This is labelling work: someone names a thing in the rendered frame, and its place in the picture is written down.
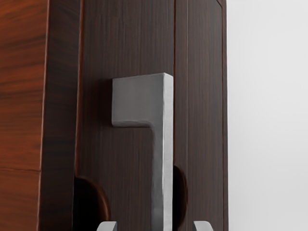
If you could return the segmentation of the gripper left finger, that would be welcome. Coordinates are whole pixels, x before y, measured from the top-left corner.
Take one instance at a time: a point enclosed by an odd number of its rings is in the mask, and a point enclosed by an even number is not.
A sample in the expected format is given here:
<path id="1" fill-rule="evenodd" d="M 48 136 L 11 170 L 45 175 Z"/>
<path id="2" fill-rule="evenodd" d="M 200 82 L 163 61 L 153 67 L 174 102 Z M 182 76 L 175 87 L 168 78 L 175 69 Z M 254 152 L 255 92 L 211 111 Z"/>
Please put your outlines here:
<path id="1" fill-rule="evenodd" d="M 99 224 L 96 231 L 117 231 L 117 222 L 103 221 Z"/>

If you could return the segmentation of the dark brown wooden drawer cabinet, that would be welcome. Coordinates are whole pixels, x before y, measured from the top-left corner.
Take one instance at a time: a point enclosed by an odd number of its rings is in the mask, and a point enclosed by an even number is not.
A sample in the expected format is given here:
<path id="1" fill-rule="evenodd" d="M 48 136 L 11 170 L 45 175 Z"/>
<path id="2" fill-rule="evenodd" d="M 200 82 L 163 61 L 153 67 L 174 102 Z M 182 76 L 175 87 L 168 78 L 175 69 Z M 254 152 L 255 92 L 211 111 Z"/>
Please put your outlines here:
<path id="1" fill-rule="evenodd" d="M 0 231 L 228 231 L 226 0 L 0 0 Z"/>

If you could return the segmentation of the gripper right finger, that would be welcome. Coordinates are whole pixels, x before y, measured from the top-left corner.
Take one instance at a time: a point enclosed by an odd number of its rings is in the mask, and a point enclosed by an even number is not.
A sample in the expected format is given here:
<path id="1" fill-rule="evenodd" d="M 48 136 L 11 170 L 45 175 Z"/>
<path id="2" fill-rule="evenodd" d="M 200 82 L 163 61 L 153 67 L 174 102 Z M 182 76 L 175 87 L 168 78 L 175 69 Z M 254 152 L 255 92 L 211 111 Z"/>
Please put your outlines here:
<path id="1" fill-rule="evenodd" d="M 193 231 L 214 231 L 211 224 L 207 221 L 194 221 Z"/>

